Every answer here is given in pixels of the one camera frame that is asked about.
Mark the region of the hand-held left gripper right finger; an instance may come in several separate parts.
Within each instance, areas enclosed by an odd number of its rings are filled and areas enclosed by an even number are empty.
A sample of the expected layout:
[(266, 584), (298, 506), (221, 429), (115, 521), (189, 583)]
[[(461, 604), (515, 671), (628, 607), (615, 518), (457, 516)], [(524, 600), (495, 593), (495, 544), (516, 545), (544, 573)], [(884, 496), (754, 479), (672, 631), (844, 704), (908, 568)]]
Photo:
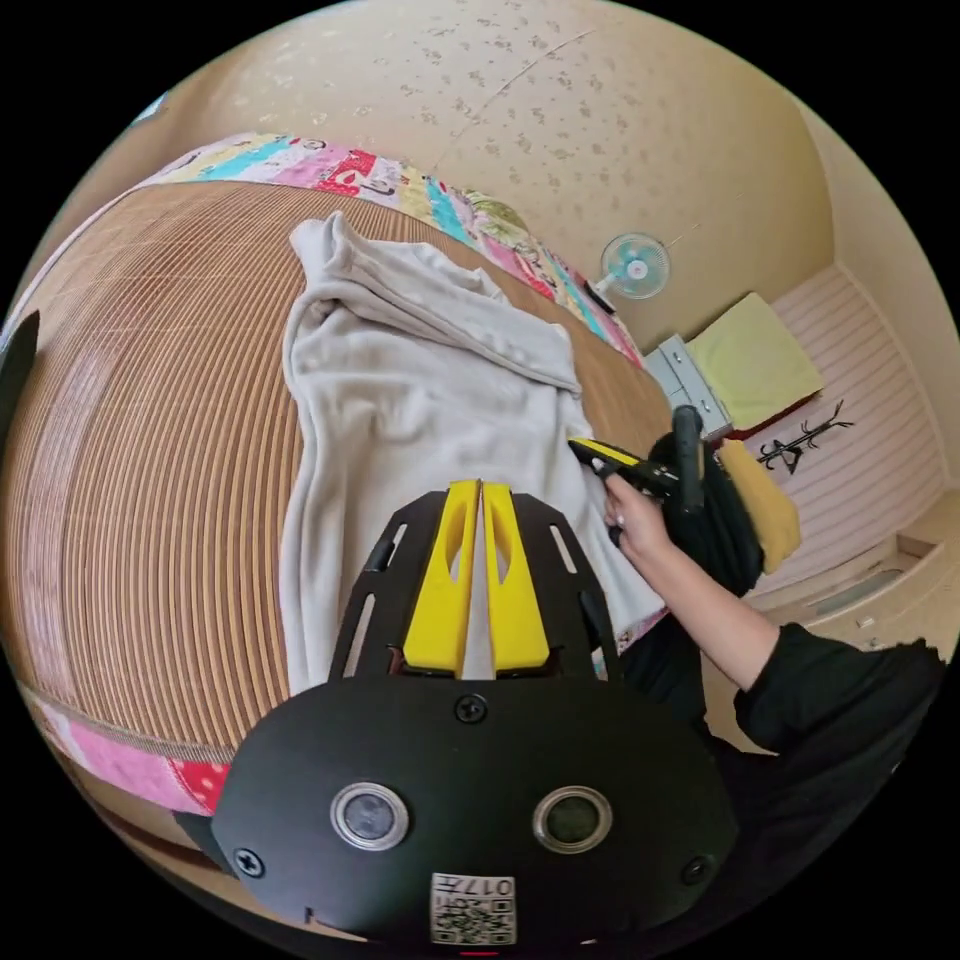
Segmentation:
[(541, 669), (550, 656), (510, 487), (482, 484), (488, 626), (495, 669)]

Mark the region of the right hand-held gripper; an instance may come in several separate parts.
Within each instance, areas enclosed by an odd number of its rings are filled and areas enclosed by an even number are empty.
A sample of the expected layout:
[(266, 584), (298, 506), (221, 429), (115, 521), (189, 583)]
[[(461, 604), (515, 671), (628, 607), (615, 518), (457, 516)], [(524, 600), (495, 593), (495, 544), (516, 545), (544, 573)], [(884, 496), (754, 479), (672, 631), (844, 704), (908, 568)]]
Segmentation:
[(591, 466), (600, 480), (620, 476), (635, 490), (659, 500), (675, 497), (681, 492), (677, 475), (661, 464), (638, 458), (592, 438), (571, 438), (568, 446), (577, 460), (585, 466)]

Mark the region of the person's right hand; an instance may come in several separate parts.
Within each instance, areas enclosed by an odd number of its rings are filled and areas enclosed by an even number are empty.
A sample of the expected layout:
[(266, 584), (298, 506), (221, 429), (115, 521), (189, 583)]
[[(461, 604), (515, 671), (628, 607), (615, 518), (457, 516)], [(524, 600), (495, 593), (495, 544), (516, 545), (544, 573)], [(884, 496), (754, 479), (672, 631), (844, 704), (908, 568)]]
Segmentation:
[(604, 519), (619, 531), (617, 545), (632, 563), (665, 557), (673, 548), (658, 503), (636, 490), (622, 476), (605, 481)]

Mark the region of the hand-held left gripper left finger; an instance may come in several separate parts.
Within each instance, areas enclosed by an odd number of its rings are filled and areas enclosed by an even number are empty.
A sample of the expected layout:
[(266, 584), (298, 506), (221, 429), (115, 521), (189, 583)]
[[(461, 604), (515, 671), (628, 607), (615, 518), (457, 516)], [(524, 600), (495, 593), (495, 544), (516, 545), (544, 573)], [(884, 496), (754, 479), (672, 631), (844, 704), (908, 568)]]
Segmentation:
[(443, 495), (402, 647), (409, 668), (463, 666), (480, 493), (478, 480), (462, 480), (453, 483)]

